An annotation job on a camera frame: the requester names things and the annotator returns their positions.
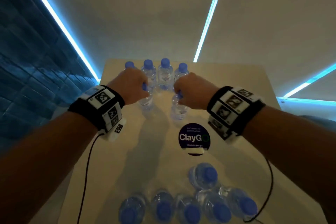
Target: wristband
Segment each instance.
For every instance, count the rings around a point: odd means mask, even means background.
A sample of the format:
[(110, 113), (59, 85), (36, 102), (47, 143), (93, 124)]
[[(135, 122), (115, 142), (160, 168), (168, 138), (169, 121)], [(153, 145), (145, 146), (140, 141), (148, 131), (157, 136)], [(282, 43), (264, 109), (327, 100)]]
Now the wristband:
[(124, 99), (114, 90), (98, 85), (83, 93), (68, 109), (88, 119), (99, 131), (109, 132), (122, 118)]
[(233, 140), (244, 131), (247, 123), (265, 106), (253, 93), (225, 86), (211, 98), (207, 111), (208, 123), (223, 140)]

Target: bottle cap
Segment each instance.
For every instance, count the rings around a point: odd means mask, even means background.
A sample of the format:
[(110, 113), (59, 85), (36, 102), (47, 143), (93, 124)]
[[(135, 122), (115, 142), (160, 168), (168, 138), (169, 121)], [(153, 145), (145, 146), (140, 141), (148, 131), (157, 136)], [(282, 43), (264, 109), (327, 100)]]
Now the bottle cap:
[(243, 213), (246, 215), (256, 215), (258, 212), (257, 204), (254, 202), (253, 199), (249, 197), (242, 197), (239, 199), (239, 206)]
[(169, 65), (170, 65), (170, 61), (169, 61), (169, 59), (164, 58), (164, 59), (161, 60), (161, 66), (162, 66), (163, 68), (168, 68)]
[(134, 224), (137, 218), (137, 211), (134, 207), (127, 207), (121, 211), (120, 223), (121, 224)]
[(180, 63), (178, 65), (178, 70), (180, 71), (180, 73), (187, 72), (187, 69), (188, 69), (188, 65), (186, 63)]
[(125, 63), (125, 68), (128, 68), (128, 67), (134, 67), (134, 63), (132, 61), (127, 61)]
[(177, 97), (178, 97), (179, 99), (183, 98), (183, 95), (182, 95), (182, 92), (181, 92), (181, 91), (178, 92)]
[(147, 84), (145, 82), (142, 83), (142, 89), (144, 91), (147, 91)]
[(229, 208), (221, 203), (216, 203), (213, 206), (213, 215), (220, 223), (228, 223), (231, 219)]
[(201, 219), (201, 213), (197, 206), (187, 205), (184, 209), (184, 217), (188, 224), (197, 224)]
[(156, 215), (160, 221), (169, 221), (171, 212), (171, 206), (168, 201), (159, 202), (156, 206)]
[(150, 59), (146, 59), (143, 62), (143, 66), (145, 67), (145, 69), (152, 69), (153, 68), (153, 61), (151, 61)]
[(216, 169), (214, 167), (206, 167), (204, 169), (203, 179), (208, 183), (216, 182), (217, 181)]

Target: round sticker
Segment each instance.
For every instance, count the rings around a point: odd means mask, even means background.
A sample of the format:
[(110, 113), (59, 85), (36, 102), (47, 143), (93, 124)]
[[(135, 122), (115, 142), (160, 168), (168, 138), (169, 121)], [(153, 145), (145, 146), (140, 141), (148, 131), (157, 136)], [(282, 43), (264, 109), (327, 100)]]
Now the round sticker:
[(199, 156), (210, 147), (210, 135), (208, 131), (197, 123), (189, 123), (181, 128), (178, 134), (178, 142), (189, 155)]

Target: white table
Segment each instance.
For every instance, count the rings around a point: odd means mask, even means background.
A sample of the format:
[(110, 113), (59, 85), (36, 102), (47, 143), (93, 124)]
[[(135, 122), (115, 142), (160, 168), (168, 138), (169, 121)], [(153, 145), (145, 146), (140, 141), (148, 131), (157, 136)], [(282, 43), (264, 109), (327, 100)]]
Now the white table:
[[(127, 60), (107, 60), (101, 79), (106, 84), (124, 69)], [(140, 68), (143, 61), (133, 60)], [(177, 62), (171, 65), (176, 69)], [(271, 84), (262, 67), (238, 64), (188, 63), (188, 70), (217, 86), (242, 86), (263, 97), (266, 104), (279, 108)], [(190, 167), (209, 162), (219, 180), (246, 190), (263, 204), (270, 188), (270, 171), (263, 156), (244, 138), (227, 145), (208, 125), (208, 113), (190, 110), (180, 123), (170, 118), (172, 92), (154, 95), (156, 107), (147, 117), (137, 104), (122, 109), (127, 124), (115, 142), (98, 139), (91, 154), (85, 201), (80, 223), (117, 223), (122, 200), (141, 191), (153, 197), (158, 188), (193, 194), (187, 180)], [(210, 149), (201, 156), (190, 156), (180, 148), (178, 134), (187, 123), (199, 123), (211, 137)], [(90, 146), (75, 165), (59, 223), (76, 223), (82, 199), (85, 168)], [(275, 184), (272, 196), (258, 218), (271, 223), (326, 223), (320, 206), (273, 167)], [(149, 214), (143, 223), (153, 223)], [(207, 223), (202, 217), (201, 223)], [(233, 218), (230, 223), (242, 223)]]

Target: water bottle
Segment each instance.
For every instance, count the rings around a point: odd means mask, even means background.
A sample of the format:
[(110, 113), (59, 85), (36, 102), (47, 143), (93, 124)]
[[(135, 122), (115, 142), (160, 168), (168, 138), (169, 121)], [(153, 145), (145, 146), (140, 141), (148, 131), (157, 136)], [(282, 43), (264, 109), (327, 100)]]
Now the water bottle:
[(201, 219), (201, 209), (198, 201), (188, 195), (179, 194), (176, 197), (177, 219), (181, 224), (197, 224)]
[[(145, 90), (145, 91), (148, 91), (148, 86), (145, 83), (143, 83), (142, 84), (142, 89)], [(149, 91), (149, 96), (146, 97), (146, 98), (140, 99), (138, 101), (138, 103), (140, 104), (141, 109), (143, 111), (150, 111), (150, 110), (152, 110), (153, 107), (154, 107), (153, 93), (151, 91)]]
[(186, 63), (180, 63), (178, 65), (178, 69), (175, 70), (174, 82), (176, 82), (180, 77), (187, 75), (188, 73), (188, 65)]
[(173, 89), (173, 67), (170, 65), (169, 59), (162, 59), (161, 65), (157, 68), (157, 80), (159, 81), (159, 87), (162, 90)]
[(189, 107), (179, 104), (179, 100), (182, 97), (182, 93), (179, 92), (178, 94), (175, 94), (171, 100), (170, 116), (173, 120), (183, 120), (189, 110)]
[(148, 78), (149, 91), (153, 91), (156, 86), (156, 68), (153, 66), (153, 61), (146, 59), (141, 70)]
[(257, 204), (245, 191), (238, 188), (220, 186), (216, 192), (227, 199), (229, 209), (236, 217), (247, 221), (258, 213)]
[(146, 198), (141, 194), (133, 194), (125, 199), (119, 208), (121, 224), (140, 224), (145, 215)]
[(136, 67), (134, 66), (134, 63), (133, 63), (132, 61), (127, 61), (127, 62), (125, 63), (125, 69), (128, 68), (128, 67), (136, 68)]
[(190, 168), (188, 177), (192, 186), (197, 190), (211, 189), (217, 183), (217, 171), (209, 163), (200, 163)]
[(219, 194), (209, 190), (201, 190), (196, 194), (196, 199), (210, 223), (219, 224), (230, 221), (231, 212), (227, 201)]
[(168, 223), (174, 215), (174, 198), (166, 190), (159, 190), (150, 203), (150, 208), (159, 223)]

